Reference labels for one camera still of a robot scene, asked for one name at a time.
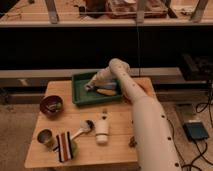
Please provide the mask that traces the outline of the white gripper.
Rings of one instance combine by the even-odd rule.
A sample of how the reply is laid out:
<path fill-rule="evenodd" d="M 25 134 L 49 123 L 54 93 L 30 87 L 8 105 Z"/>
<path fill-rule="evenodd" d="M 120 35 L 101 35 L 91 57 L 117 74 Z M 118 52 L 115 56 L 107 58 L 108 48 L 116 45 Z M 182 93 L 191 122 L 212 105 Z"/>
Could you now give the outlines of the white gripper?
<path fill-rule="evenodd" d="M 86 91 L 93 90 L 95 87 L 95 83 L 97 82 L 97 75 L 94 75 L 91 80 L 84 85 Z"/>

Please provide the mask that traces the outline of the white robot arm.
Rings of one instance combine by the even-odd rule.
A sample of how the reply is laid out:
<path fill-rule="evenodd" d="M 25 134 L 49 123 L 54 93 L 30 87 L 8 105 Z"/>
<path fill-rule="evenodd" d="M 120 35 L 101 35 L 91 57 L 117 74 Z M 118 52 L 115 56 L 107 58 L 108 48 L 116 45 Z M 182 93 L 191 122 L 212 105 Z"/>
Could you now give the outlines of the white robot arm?
<path fill-rule="evenodd" d="M 133 132 L 139 171 L 182 171 L 166 114 L 130 76 L 128 63 L 113 58 L 85 85 L 86 90 L 115 77 L 132 103 Z"/>

